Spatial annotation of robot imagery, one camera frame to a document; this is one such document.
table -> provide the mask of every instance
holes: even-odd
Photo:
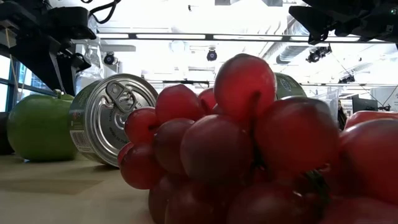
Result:
[[[0,223],[153,224],[147,190],[91,162],[30,163],[0,156]]]

